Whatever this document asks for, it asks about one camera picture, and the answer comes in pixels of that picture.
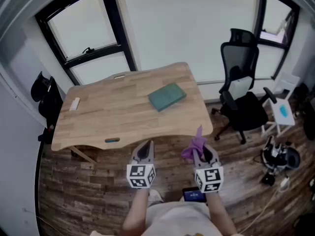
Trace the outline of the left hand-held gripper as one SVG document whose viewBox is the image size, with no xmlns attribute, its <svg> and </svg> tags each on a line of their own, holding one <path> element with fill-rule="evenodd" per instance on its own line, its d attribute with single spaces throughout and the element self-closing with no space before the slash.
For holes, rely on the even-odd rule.
<svg viewBox="0 0 315 236">
<path fill-rule="evenodd" d="M 150 188 L 155 177 L 154 142 L 146 140 L 132 152 L 132 158 L 126 166 L 126 178 L 131 188 Z"/>
</svg>

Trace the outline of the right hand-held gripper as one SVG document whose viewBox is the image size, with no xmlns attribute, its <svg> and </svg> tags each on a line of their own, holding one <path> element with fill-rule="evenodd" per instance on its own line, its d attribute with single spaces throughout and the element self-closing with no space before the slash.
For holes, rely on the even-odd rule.
<svg viewBox="0 0 315 236">
<path fill-rule="evenodd" d="M 219 192 L 223 185 L 223 166 L 217 151 L 208 144 L 203 146 L 202 162 L 196 149 L 192 150 L 194 160 L 194 180 L 201 193 Z"/>
</svg>

